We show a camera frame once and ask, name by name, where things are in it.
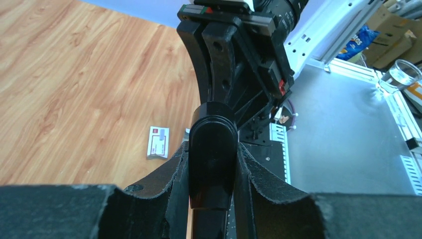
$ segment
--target wire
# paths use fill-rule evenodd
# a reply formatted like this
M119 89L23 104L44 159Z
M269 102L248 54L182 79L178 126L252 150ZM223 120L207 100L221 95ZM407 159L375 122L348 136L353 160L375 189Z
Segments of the wire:
M287 99L287 102L289 102L290 108L292 109L292 126L290 126L290 128L293 128L296 123L296 110L295 110L295 106L293 105L290 99Z

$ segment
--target screw hole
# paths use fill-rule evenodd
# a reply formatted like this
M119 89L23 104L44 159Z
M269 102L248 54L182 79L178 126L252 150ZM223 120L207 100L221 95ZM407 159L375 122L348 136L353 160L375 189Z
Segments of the screw hole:
M224 90L228 91L228 89L230 89L230 83L228 82L228 80L223 80L221 84Z
M221 44L220 43L218 43L218 42L214 42L213 43L213 46L218 50L218 51L223 51L223 47L221 46Z
M134 185L128 186L124 190L127 191L128 193L132 193L132 192L141 191L142 189L144 189L144 186L140 184L134 184Z

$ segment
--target wooden floor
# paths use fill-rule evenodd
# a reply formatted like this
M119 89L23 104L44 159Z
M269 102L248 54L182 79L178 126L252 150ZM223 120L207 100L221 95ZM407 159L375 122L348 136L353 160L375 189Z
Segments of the wooden floor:
M151 125L178 148L200 102L175 29L77 0L4 0L0 21L0 184L124 188L165 162Z

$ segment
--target blue chip bag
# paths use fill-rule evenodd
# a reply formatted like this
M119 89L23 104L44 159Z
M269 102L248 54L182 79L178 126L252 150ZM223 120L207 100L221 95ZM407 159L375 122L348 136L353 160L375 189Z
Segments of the blue chip bag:
M373 31L369 29L368 26L364 25L346 44L346 47L340 51L337 58L345 61L349 60L359 52L365 50L379 34L380 32Z

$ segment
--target cardboard box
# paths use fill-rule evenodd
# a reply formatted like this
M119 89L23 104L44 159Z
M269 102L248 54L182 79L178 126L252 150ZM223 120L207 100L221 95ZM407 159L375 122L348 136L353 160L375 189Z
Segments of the cardboard box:
M412 62L413 64L422 61L422 35L418 37L410 50L399 56L400 59Z
M387 67L390 62L393 62L400 55L411 49L415 41L415 35L413 35L411 31L408 31L400 40L394 43L383 56L374 62L372 66L378 69Z
M417 64L422 61L422 21L416 22L416 24L412 26L411 31L415 34L417 40L413 46L404 54L400 55L399 58Z
M394 43L413 27L415 20L405 19L388 11L381 6L366 22L371 30L379 31L380 34L363 54L366 56L366 64L372 66L384 55Z

